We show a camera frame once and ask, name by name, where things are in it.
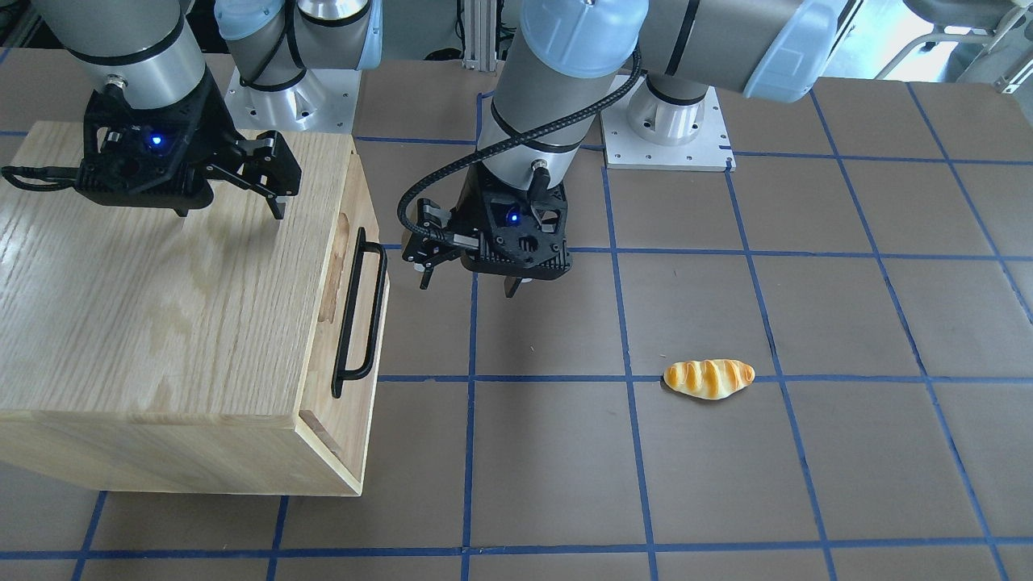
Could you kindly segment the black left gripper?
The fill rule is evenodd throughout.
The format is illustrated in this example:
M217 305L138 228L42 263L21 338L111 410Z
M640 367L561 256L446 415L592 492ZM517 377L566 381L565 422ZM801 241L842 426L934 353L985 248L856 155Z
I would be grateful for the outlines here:
M550 186L550 180L547 169L533 169L529 186L521 189L484 165L473 165L453 209L417 202L413 222L428 230L447 230L450 224L455 236L476 241L475 247L464 250L406 231L402 258L421 272L420 289L429 288L436 265L459 257L473 272L505 276L507 299L525 278L555 280L566 274L572 267L565 234L566 192L562 184Z

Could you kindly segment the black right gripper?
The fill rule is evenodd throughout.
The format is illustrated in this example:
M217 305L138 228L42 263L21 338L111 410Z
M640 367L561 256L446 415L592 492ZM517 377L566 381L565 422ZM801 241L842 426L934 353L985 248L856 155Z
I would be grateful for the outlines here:
M281 132L241 136L214 81L158 109L130 108L127 88L126 81L108 81L90 96L73 184L79 194L103 206L166 208L184 217L211 205L209 180L215 179L256 192L274 219L285 218L303 172Z

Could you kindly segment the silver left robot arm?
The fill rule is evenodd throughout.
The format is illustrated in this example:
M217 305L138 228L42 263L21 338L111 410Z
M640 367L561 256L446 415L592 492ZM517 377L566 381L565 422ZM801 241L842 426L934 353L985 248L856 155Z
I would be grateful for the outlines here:
M403 259L428 288L437 265L528 280L571 269L563 183L601 111L629 97L636 132L692 137L709 89L796 102L822 73L843 1L525 1L475 151L399 200Z

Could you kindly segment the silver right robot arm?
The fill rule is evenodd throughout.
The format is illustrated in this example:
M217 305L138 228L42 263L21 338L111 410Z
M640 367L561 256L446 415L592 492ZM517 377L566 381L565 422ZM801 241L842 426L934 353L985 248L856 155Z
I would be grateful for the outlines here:
M73 169L5 166L15 188L73 189L101 206L170 209L213 203L211 181L267 201L274 219L303 172L285 130L332 126L317 71L375 69L383 58L380 1L217 1L218 32L234 60L246 137L204 60L178 1L36 1L94 88Z

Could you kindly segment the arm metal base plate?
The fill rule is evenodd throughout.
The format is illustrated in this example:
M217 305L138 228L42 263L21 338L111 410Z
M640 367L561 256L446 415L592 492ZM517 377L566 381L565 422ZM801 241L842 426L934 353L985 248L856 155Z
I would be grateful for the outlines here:
M613 169L730 172L737 166L717 92L701 82L643 74L600 117Z
M358 70L310 69L296 85L265 92L242 87L236 70L224 100L239 129L350 135L361 81Z

